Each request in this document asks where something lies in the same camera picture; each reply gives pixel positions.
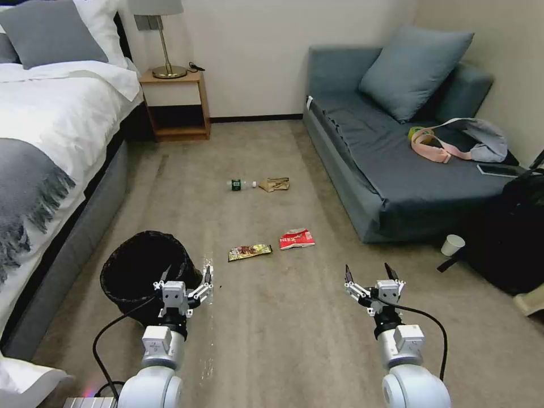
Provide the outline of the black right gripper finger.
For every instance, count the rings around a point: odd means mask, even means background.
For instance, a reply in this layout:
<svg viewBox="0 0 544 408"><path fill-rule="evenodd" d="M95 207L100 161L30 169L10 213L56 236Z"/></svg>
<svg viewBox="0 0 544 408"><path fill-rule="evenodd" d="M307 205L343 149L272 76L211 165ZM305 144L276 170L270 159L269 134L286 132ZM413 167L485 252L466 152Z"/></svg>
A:
<svg viewBox="0 0 544 408"><path fill-rule="evenodd" d="M355 300L359 305L366 309L375 309L373 303L376 300L376 287L375 286L362 286L356 283L353 279L352 273L348 264L345 265L345 283L344 287L346 293Z"/></svg>
<svg viewBox="0 0 544 408"><path fill-rule="evenodd" d="M388 276L388 283L386 289L391 294L401 294L405 286L405 281L400 279L396 271L387 263L384 263L386 274Z"/></svg>

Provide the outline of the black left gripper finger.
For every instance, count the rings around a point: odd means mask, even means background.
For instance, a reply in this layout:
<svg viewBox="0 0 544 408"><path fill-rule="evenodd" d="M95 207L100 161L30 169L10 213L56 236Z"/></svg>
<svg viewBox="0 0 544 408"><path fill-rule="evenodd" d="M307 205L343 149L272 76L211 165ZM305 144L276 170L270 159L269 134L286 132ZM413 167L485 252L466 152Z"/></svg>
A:
<svg viewBox="0 0 544 408"><path fill-rule="evenodd" d="M188 306L199 307L203 304L210 304L213 300L214 267L211 263L206 263L203 267L203 279L201 284L188 295Z"/></svg>
<svg viewBox="0 0 544 408"><path fill-rule="evenodd" d="M162 299L163 298L163 288L167 282L167 277L168 277L168 273L171 269L172 265L169 265L166 270L162 273L160 279L157 281L157 282L154 282L153 283L153 288L154 288L154 296L157 298L157 299Z"/></svg>

